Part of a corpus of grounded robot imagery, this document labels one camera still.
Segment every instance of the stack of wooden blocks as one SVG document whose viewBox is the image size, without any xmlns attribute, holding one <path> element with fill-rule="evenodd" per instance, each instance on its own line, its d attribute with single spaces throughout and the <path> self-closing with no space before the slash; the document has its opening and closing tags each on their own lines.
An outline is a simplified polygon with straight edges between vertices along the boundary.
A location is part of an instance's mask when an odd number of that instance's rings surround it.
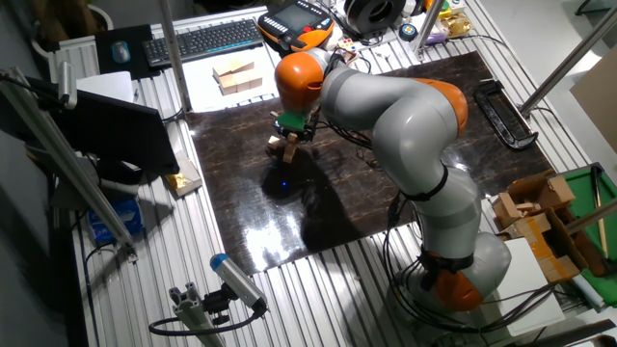
<svg viewBox="0 0 617 347">
<path fill-rule="evenodd" d="M 261 72 L 255 62 L 234 59 L 227 65 L 214 67 L 214 78 L 219 82 L 223 95 L 240 93 L 262 84 Z"/>
</svg>

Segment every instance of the metal pole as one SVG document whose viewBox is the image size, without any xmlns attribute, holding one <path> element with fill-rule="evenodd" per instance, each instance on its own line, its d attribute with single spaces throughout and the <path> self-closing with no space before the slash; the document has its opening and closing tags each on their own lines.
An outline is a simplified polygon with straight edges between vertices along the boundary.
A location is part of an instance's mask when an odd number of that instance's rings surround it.
<svg viewBox="0 0 617 347">
<path fill-rule="evenodd" d="M 161 5 L 161 12 L 163 13 L 163 23 L 161 24 L 161 27 L 163 27 L 167 51 L 169 52 L 172 68 L 174 69 L 175 83 L 177 84 L 177 89 L 180 92 L 182 112 L 187 114 L 193 111 L 193 107 L 191 106 L 191 99 L 189 98 L 189 89 L 186 86 L 186 80 L 184 79 L 180 49 L 177 47 L 177 40 L 175 39 L 172 10 L 170 9 L 170 4 L 167 0 L 159 0 L 158 3 Z"/>
<path fill-rule="evenodd" d="M 570 55 L 552 72 L 546 81 L 521 106 L 521 113 L 527 115 L 552 88 L 574 67 L 578 61 L 601 39 L 617 22 L 617 6 L 613 7 L 596 25 L 591 33 L 583 39 Z"/>
<path fill-rule="evenodd" d="M 429 35 L 431 35 L 431 30 L 433 30 L 433 27 L 437 22 L 437 17 L 440 15 L 444 2 L 445 0 L 433 1 L 431 8 L 428 9 L 428 12 L 426 13 L 424 24 L 422 24 L 422 28 L 420 28 L 417 38 L 414 42 L 412 42 L 414 45 L 413 51 L 416 53 L 417 58 L 421 61 L 424 60 L 424 45 L 426 44 Z"/>
<path fill-rule="evenodd" d="M 13 79 L 28 85 L 26 78 L 16 67 L 11 69 L 10 75 Z M 133 237 L 100 189 L 83 171 L 77 162 L 74 150 L 70 147 L 54 120 L 47 112 L 39 109 L 39 104 L 26 89 L 11 82 L 3 81 L 0 82 L 0 92 L 11 102 L 26 125 L 34 132 L 45 149 L 49 151 L 56 164 L 68 176 L 70 182 L 98 214 L 101 221 L 116 237 L 116 240 L 127 248 L 129 253 L 134 253 Z"/>
</svg>

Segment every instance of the cardboard box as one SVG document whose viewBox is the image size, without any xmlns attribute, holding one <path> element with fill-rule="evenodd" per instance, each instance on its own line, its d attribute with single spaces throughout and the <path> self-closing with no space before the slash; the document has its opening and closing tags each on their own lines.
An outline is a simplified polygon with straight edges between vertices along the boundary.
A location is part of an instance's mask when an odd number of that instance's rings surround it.
<svg viewBox="0 0 617 347">
<path fill-rule="evenodd" d="M 542 233 L 548 230 L 550 230 L 549 220 L 544 213 L 541 213 L 537 216 L 519 219 L 507 227 L 504 232 L 510 234 L 512 238 L 524 237 L 532 245 L 537 243 L 538 239 L 542 239 Z"/>
<path fill-rule="evenodd" d="M 527 240 L 545 277 L 551 283 L 570 280 L 588 267 L 552 208 L 547 209 L 546 213 L 519 219 L 503 233 Z"/>
<path fill-rule="evenodd" d="M 180 172 L 177 174 L 168 174 L 166 176 L 170 186 L 174 189 L 178 197 L 182 197 L 203 185 L 200 173 L 197 171 L 195 164 L 182 151 L 175 154 L 175 160 L 180 167 Z"/>
<path fill-rule="evenodd" d="M 538 203 L 542 208 L 552 207 L 558 209 L 566 207 L 574 199 L 575 195 L 570 190 L 566 178 L 560 175 L 548 179 L 547 184 L 542 189 L 542 193 L 540 193 Z"/>
<path fill-rule="evenodd" d="M 518 179 L 508 186 L 506 192 L 499 193 L 493 209 L 503 228 L 523 216 L 532 216 L 547 208 L 564 208 L 575 198 L 563 176 L 547 178 L 553 174 L 554 170 L 547 170 Z M 533 208 L 528 209 L 528 203 L 532 203 Z"/>
</svg>

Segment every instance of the blue object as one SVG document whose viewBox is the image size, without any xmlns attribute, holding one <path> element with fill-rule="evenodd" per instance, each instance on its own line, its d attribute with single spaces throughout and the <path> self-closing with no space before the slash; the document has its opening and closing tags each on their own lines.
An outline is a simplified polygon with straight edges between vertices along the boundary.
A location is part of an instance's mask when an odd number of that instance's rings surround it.
<svg viewBox="0 0 617 347">
<path fill-rule="evenodd" d="M 212 271 L 216 272 L 216 269 L 218 269 L 219 266 L 221 266 L 221 264 L 223 264 L 223 262 L 227 259 L 229 259 L 227 254 L 214 255 L 212 260 L 210 260 L 210 267 L 212 268 Z"/>
<path fill-rule="evenodd" d="M 139 209 L 139 204 L 133 199 L 118 200 L 112 202 L 114 211 L 118 213 L 118 217 L 124 223 L 124 226 L 128 232 L 132 235 L 142 231 L 144 224 L 142 223 L 142 213 Z M 94 239 L 96 241 L 108 241 L 113 240 L 114 235 L 103 224 L 100 217 L 93 210 L 88 211 L 88 224 L 94 232 Z"/>
<path fill-rule="evenodd" d="M 131 60 L 126 41 L 116 41 L 112 44 L 112 58 L 117 64 L 126 64 Z"/>
<path fill-rule="evenodd" d="M 222 47 L 216 47 L 216 48 L 208 49 L 208 50 L 205 51 L 205 53 L 211 53 L 211 52 L 216 52 L 216 51 L 220 51 L 220 50 L 223 50 L 223 49 L 237 47 L 239 45 L 249 44 L 251 42 L 252 42 L 251 40 L 246 40 L 246 41 L 242 41 L 242 42 L 238 42 L 238 43 L 234 43 L 234 44 L 228 44 L 228 45 L 224 45 Z"/>
</svg>

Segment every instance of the white paper sheet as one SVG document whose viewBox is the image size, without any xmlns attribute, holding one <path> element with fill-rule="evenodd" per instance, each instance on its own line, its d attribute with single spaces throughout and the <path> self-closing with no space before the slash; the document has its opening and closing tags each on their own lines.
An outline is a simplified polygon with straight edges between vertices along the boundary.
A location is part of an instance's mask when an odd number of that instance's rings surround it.
<svg viewBox="0 0 617 347">
<path fill-rule="evenodd" d="M 213 68 L 223 66 L 232 59 L 253 60 L 255 69 L 259 69 L 262 74 L 262 86 L 241 93 L 223 95 L 219 84 L 212 76 Z M 251 98 L 277 91 L 273 78 L 274 68 L 263 46 L 184 63 L 182 67 L 191 106 L 195 112 L 222 110 Z"/>
</svg>

